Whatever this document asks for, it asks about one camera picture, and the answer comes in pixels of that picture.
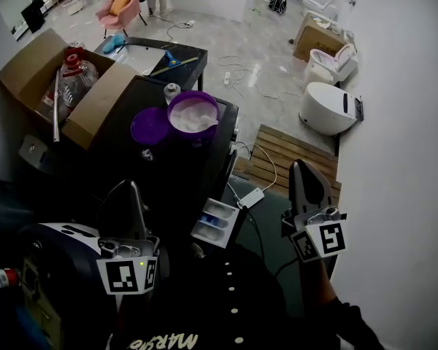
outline wooden pallet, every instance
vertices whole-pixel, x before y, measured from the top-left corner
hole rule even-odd
[[[288,197],[289,168],[292,162],[301,159],[318,169],[331,184],[334,204],[339,203],[341,184],[336,181],[337,157],[304,141],[298,140],[273,128],[261,125],[255,144],[269,155],[276,165],[277,180],[270,188]],[[274,181],[274,168],[261,149],[254,147],[250,160],[240,157],[234,174],[266,187]]]

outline floor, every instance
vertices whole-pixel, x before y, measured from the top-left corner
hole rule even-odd
[[[94,15],[106,0],[86,0],[85,8],[69,16],[61,6],[55,7],[46,17],[41,28],[54,28],[68,43],[83,42],[89,50],[95,50],[103,41],[104,29]],[[334,139],[310,130],[300,119],[300,84],[306,63],[292,56],[292,45],[288,43],[303,21],[302,11],[297,0],[287,0],[287,11],[278,15],[267,5],[269,0],[255,0],[254,7],[246,11],[243,22],[235,22],[220,17],[196,12],[174,10],[164,17],[176,23],[195,20],[189,29],[173,28],[169,33],[175,42],[208,50],[208,64],[204,70],[204,91],[214,97],[230,101],[239,107],[239,140],[247,144],[255,141],[261,123],[306,141],[316,147],[334,154]],[[168,41],[167,29],[171,23],[147,16],[147,5],[142,3],[142,15],[147,21],[135,19],[126,29],[129,36]],[[34,36],[29,31],[19,43],[24,46]],[[243,79],[235,88],[224,86],[226,71],[240,70],[243,66],[221,66],[239,63],[250,71],[243,72]],[[242,72],[233,73],[241,77]],[[263,97],[278,96],[278,99]],[[246,156],[245,149],[240,155]]]

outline toilet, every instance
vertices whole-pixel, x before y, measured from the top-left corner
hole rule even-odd
[[[354,71],[358,65],[357,52],[353,44],[346,44],[333,57],[322,50],[310,50],[310,59],[305,69],[305,74],[318,64],[327,69],[333,76],[333,85],[337,82],[346,80],[347,77]]]
[[[356,120],[356,103],[351,94],[326,83],[308,84],[300,119],[311,129],[333,136],[347,130]]]

